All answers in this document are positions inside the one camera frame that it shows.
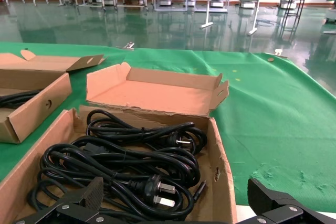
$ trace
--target green floor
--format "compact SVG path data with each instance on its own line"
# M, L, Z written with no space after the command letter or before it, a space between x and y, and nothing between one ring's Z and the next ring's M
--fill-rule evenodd
M141 48L209 51L274 52L281 48L296 65L336 94L336 36L322 35L336 25L324 25L325 8L307 7L298 28L292 20L281 33L282 12L262 7L258 30L251 28L249 10L231 6L228 14L211 14L215 25L200 30L205 13L139 12L59 7L56 3L0 5L0 41L84 44L121 47L129 41Z

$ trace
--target cardboard box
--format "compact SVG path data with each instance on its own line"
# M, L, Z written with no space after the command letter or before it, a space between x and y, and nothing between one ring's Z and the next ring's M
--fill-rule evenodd
M81 106L79 118L76 117L74 109L63 111L2 181L0 184L0 205L2 206L0 223L11 223L15 219L34 213L26 202L26 196L37 183L36 175L39 171L41 156L51 145L71 143L79 136L85 135L86 116L96 108ZM201 181L207 181L207 188L186 220L237 222L233 178L216 121L213 118L140 109L105 109L135 127L158 127L192 121L206 132L207 147L199 153L197 160L201 170ZM39 195L39 200L47 205L52 205L54 202L43 194Z
M237 222L230 166L216 121L207 116L228 96L228 82L220 84L221 78L221 74L213 77L131 68L127 63L87 76L87 100L99 104L126 123L151 128L191 121L207 134L208 143L197 156L201 170L200 181L206 180L207 188L187 221ZM63 111L2 181L0 223L10 223L34 213L26 202L26 196L36 184L41 156L51 145L71 143L85 135L86 117L93 109L97 107L81 106L79 116L74 109ZM47 205L53 203L43 194L39 199Z
M208 115L228 96L219 76L131 68L126 62L87 75L91 104Z
M69 74L99 64L103 55L75 57L36 56L21 51L0 54L0 96L43 89L17 109L0 108L0 142L21 143L72 92Z

